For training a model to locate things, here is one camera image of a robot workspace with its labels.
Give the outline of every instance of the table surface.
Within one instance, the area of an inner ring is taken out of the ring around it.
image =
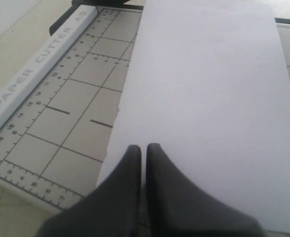
[[[132,0],[129,4],[143,5],[144,2],[145,0]],[[260,0],[260,2],[270,3],[276,17],[290,18],[290,0]],[[41,0],[0,37],[0,89],[49,38],[49,26],[70,5],[70,1]],[[0,188],[0,237],[33,236],[36,229],[49,216],[48,213]],[[269,233],[269,236],[285,235]]]

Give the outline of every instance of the ruler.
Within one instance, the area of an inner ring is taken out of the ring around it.
[[[51,213],[93,191],[141,12],[98,8],[89,26],[39,79],[0,129],[0,185]]]

